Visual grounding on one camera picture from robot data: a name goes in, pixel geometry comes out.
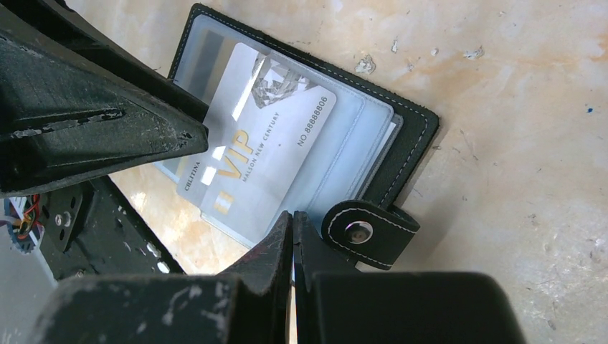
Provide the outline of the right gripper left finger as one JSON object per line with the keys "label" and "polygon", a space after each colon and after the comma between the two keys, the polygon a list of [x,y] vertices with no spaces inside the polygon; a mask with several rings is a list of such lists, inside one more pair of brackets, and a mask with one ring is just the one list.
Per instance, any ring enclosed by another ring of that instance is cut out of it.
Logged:
{"label": "right gripper left finger", "polygon": [[71,278],[52,293],[30,343],[287,343],[293,216],[216,275]]}

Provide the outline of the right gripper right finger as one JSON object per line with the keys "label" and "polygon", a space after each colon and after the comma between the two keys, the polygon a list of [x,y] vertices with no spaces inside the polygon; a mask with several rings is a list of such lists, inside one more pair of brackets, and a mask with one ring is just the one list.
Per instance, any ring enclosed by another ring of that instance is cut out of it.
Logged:
{"label": "right gripper right finger", "polygon": [[299,343],[524,343],[506,293],[473,272],[361,272],[293,216]]}

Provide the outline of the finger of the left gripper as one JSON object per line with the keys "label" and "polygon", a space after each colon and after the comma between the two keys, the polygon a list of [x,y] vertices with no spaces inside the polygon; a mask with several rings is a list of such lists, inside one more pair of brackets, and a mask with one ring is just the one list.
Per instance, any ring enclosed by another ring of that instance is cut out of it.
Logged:
{"label": "finger of the left gripper", "polygon": [[38,36],[1,30],[1,195],[201,153],[207,129]]}
{"label": "finger of the left gripper", "polygon": [[63,47],[202,121],[209,107],[136,59],[72,10],[65,1],[16,0],[9,10]]}

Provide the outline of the black leather card holder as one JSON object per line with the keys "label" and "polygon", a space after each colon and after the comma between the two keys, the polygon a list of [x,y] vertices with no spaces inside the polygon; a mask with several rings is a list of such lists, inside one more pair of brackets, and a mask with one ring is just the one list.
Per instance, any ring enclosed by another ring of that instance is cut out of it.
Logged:
{"label": "black leather card holder", "polygon": [[[174,83],[210,107],[239,43],[296,67],[338,98],[266,235],[282,212],[301,211],[321,240],[346,259],[391,269],[419,229],[395,201],[438,131],[439,117],[202,4],[192,6],[184,27],[170,71]],[[191,156],[157,165],[176,191]],[[248,247],[261,241],[248,242],[201,217]]]}

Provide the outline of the silver VIP card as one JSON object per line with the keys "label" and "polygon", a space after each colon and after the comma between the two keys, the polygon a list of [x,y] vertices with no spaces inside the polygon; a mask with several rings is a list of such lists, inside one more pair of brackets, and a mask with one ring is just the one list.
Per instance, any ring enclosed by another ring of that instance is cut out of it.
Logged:
{"label": "silver VIP card", "polygon": [[236,44],[204,120],[208,150],[189,157],[179,195],[257,243],[337,100],[296,67]]}

